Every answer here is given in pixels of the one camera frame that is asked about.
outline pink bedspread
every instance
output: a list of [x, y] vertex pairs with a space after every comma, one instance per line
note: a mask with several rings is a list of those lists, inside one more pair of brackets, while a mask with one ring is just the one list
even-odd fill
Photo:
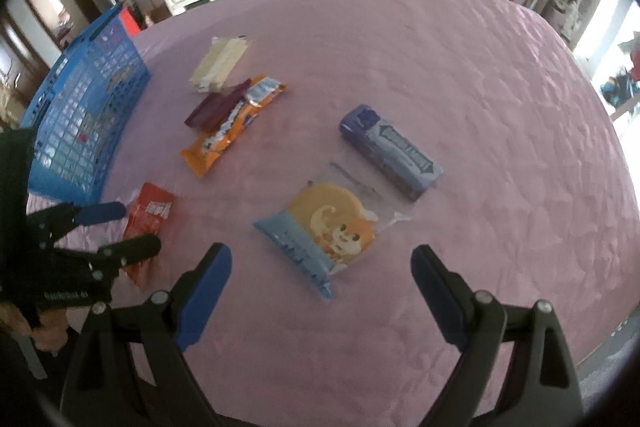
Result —
[[[203, 180], [178, 151], [202, 99], [188, 78], [213, 36], [246, 35], [232, 76], [267, 73], [289, 90]], [[640, 223], [622, 149], [593, 88], [538, 15], [505, 0], [220, 0], [135, 39], [152, 79], [114, 159], [104, 200], [150, 181], [178, 196], [152, 288], [231, 247], [231, 279], [186, 352], [213, 407], [265, 427], [412, 427], [456, 360], [412, 281], [429, 243], [473, 289], [556, 307], [577, 362], [640, 299]], [[330, 161], [367, 103], [446, 173], [413, 220], [338, 274], [323, 302], [252, 227]], [[32, 208], [38, 202], [31, 202]], [[70, 244], [116, 241], [80, 231]], [[143, 296], [124, 276], [117, 303]], [[484, 407], [495, 400], [492, 384]]]

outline red snack bag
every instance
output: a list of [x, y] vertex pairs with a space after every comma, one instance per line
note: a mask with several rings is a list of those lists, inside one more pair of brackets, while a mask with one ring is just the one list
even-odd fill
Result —
[[[140, 195], [129, 211], [129, 220], [122, 238], [131, 239], [145, 233], [158, 235], [162, 223], [169, 217], [174, 200], [175, 196], [172, 193], [162, 190], [154, 184], [145, 183], [142, 185]], [[146, 259], [142, 263], [123, 268], [129, 278], [142, 290], [146, 287], [148, 267], [151, 261], [151, 259]]]

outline blue plastic basket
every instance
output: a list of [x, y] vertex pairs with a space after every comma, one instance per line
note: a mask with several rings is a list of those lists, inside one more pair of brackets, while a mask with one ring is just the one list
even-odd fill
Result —
[[35, 127], [29, 190], [94, 204], [149, 71], [114, 6], [76, 37], [36, 93], [21, 125]]

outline screw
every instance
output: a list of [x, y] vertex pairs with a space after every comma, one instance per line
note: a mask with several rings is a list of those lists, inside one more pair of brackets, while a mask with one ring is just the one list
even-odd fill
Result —
[[151, 295], [151, 302], [153, 302], [153, 304], [164, 304], [168, 300], [169, 294], [164, 290], [157, 291]]
[[481, 304], [491, 304], [494, 300], [494, 296], [487, 290], [478, 290], [474, 295], [476, 296], [476, 301]]
[[545, 300], [536, 302], [536, 307], [543, 313], [551, 313], [554, 310], [554, 307], [551, 305], [551, 303]]
[[93, 306], [91, 306], [91, 311], [96, 315], [101, 315], [107, 309], [107, 305], [104, 302], [96, 302]]

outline orange snack wrapper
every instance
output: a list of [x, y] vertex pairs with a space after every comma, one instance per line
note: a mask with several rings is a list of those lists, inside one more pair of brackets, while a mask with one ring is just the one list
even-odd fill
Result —
[[[129, 212], [129, 220], [122, 238], [131, 239], [145, 233], [158, 235], [162, 223], [169, 217], [174, 201], [175, 196], [172, 193], [151, 183], [142, 185], [140, 195]], [[142, 290], [146, 288], [151, 261], [153, 259], [145, 259], [141, 263], [122, 268], [134, 284]]]
[[263, 74], [253, 77], [244, 97], [231, 110], [218, 130], [214, 133], [201, 132], [190, 147], [180, 151], [180, 156], [194, 174], [202, 178], [258, 113], [286, 87], [286, 84]]

